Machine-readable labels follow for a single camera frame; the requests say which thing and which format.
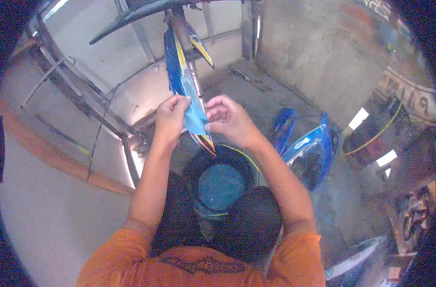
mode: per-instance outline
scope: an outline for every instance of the concrete floor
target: concrete floor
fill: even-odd
[[[267,135],[272,119],[283,107],[292,107],[303,115],[318,114],[313,106],[295,93],[274,79],[255,72],[245,62],[241,61],[236,66],[251,79],[262,80],[273,92],[261,92],[228,72],[221,81],[205,90],[204,96],[209,99],[226,94],[244,105],[263,134]],[[177,173],[200,149],[189,134],[184,133],[181,139],[171,161],[171,169]],[[226,142],[221,136],[213,140],[215,144]],[[311,193],[318,232],[322,236],[320,245],[326,269],[349,256],[349,247],[390,232],[391,226],[379,203],[365,202],[379,187],[369,170],[353,171],[349,163],[338,155],[326,178]]]

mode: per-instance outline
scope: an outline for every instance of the white wall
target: white wall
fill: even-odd
[[[240,2],[211,3],[210,10],[215,34],[241,27]],[[113,0],[69,0],[46,22],[50,34],[62,53],[75,58],[76,67],[104,92],[108,92],[149,64],[131,25],[89,45],[89,41],[112,22],[116,14],[117,10]],[[199,37],[206,38],[207,27],[203,12],[185,8],[185,16]],[[164,56],[164,32],[167,30],[164,13],[150,15],[138,22],[145,30],[154,58],[162,58]],[[221,50],[220,53],[227,54],[230,51],[239,50],[240,57],[241,41],[234,41],[232,44],[235,47],[227,46],[229,51]],[[229,54],[230,60],[235,58],[235,54]]]
[[[124,222],[129,201],[50,168],[6,134],[1,213],[38,286],[74,286],[86,260]]]
[[[1,97],[33,131],[88,164],[89,160],[82,153],[20,110],[20,103],[40,79],[41,72],[34,62],[20,57],[5,72]],[[99,125],[73,106],[49,80],[31,101],[31,108],[56,128],[93,147]],[[7,131],[5,136],[0,206],[8,235],[38,286],[74,286],[84,262],[122,225],[130,198],[51,168],[17,144]],[[92,169],[132,185],[121,143],[103,129],[97,140]]]

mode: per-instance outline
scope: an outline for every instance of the metal rod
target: metal rod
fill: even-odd
[[[210,3],[203,2],[202,3],[202,12],[204,13],[205,26],[207,26],[207,34],[209,38],[213,38],[213,25],[212,25],[212,17],[210,13]]]
[[[218,39],[226,38],[226,37],[233,36],[233,35],[237,35],[237,34],[242,34],[242,29],[236,29],[236,30],[231,30],[231,31],[227,31],[227,32],[224,32],[224,33],[220,33],[220,34],[218,34],[218,35],[215,35],[215,36],[213,37],[213,39],[212,39],[212,38],[205,38],[205,39],[202,40],[202,43],[204,43],[204,44],[206,44],[206,43],[210,43],[210,42],[212,42],[213,40],[218,40]],[[144,68],[141,68],[139,71],[135,72],[133,75],[131,75],[130,77],[128,77],[127,79],[125,79],[125,80],[124,80],[122,83],[120,83],[118,86],[114,87],[114,88],[113,88],[113,89],[108,93],[108,95],[111,95],[112,93],[115,94],[115,93],[118,91],[118,89],[120,89],[120,87],[121,87],[122,85],[124,85],[124,84],[125,84],[127,81],[129,81],[131,78],[133,78],[133,77],[135,77],[136,75],[138,75],[140,72],[142,72],[142,71],[144,71],[144,70],[146,70],[146,69],[148,69],[148,68],[150,68],[150,67],[155,67],[155,66],[161,64],[162,62],[164,62],[164,58],[165,58],[165,57],[159,58],[158,60],[154,61],[154,63],[149,64],[148,66],[146,66],[146,67],[144,67]]]
[[[126,0],[120,0],[122,2],[122,5],[129,11],[129,6],[127,5]],[[146,58],[148,58],[148,62],[153,64],[155,62],[153,50],[151,49],[150,42],[148,41],[148,38],[146,37],[145,29],[143,28],[143,25],[139,21],[132,22],[132,28],[135,31],[135,34],[137,35],[138,41],[140,42],[141,48],[143,49],[143,52],[145,52]],[[158,72],[159,68],[157,66],[154,67],[155,71]]]
[[[54,58],[52,57],[52,55],[49,53],[49,51],[44,45],[40,46],[39,49],[41,50],[44,57],[49,61],[51,65],[56,64]],[[81,91],[79,91],[79,89],[72,83],[70,78],[62,71],[62,69],[59,66],[57,66],[56,69],[59,75],[63,78],[63,80],[70,86],[70,88],[72,88],[79,97],[82,97]]]
[[[137,167],[135,166],[134,158],[132,157],[132,152],[130,151],[129,142],[127,141],[126,136],[123,136],[121,140],[124,147],[124,154],[126,156],[130,177],[132,178],[135,188],[137,188],[140,181],[140,176],[138,176]]]
[[[204,101],[202,99],[202,88],[196,70],[196,61],[187,61],[187,64],[191,73],[192,81],[194,82],[194,87],[196,88],[197,96],[199,97],[199,102],[201,103],[202,111],[205,113]]]
[[[118,9],[118,14],[124,13],[123,7],[121,6],[121,2],[119,2],[119,0],[114,0],[114,4],[116,4],[116,9]]]
[[[41,77],[41,80],[39,81],[39,83],[32,89],[32,92],[26,97],[26,99],[23,101],[23,103],[20,105],[20,107],[24,107],[28,103],[28,101],[31,99],[31,97],[37,91],[37,89],[39,89],[39,86],[41,86],[41,84],[44,82],[44,80],[46,80],[47,77],[49,77],[50,73],[52,73],[60,64],[62,64],[62,62],[64,60],[65,60],[65,58],[62,58],[62,59],[60,59],[60,61],[55,63],[52,67],[50,67],[50,69],[43,75],[43,77]]]

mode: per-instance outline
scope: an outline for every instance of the concrete wall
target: concrete wall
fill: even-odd
[[[215,34],[241,27],[241,3],[238,1],[211,3],[210,12]],[[89,41],[112,22],[116,15],[117,10],[113,0],[69,0],[46,22],[51,36],[62,53],[76,59],[75,66],[104,92],[108,92],[149,64],[131,25],[89,45]],[[203,12],[185,8],[185,16],[199,37],[206,38],[207,27]],[[145,31],[154,58],[156,60],[162,58],[164,32],[167,30],[164,13],[150,15],[138,22]],[[218,40],[215,45],[219,48],[218,57],[221,56],[223,59],[216,58],[217,55],[213,51],[210,53],[218,64],[226,65],[233,62],[236,57],[241,57],[241,40],[232,43]],[[207,45],[210,50],[213,50],[211,46],[213,45]]]
[[[345,129],[377,86],[385,56],[359,39],[344,4],[352,0],[264,1],[262,66],[295,86]],[[370,27],[362,27],[365,37]]]
[[[41,72],[20,57],[5,72],[1,97],[21,120],[45,139],[88,164],[89,159],[20,109],[40,81]],[[92,148],[99,125],[45,81],[29,103],[56,128]],[[130,198],[91,186],[51,168],[6,135],[4,183],[0,206],[4,224],[20,260],[40,287],[70,287],[90,255],[123,223]],[[121,143],[101,130],[92,169],[131,186]]]

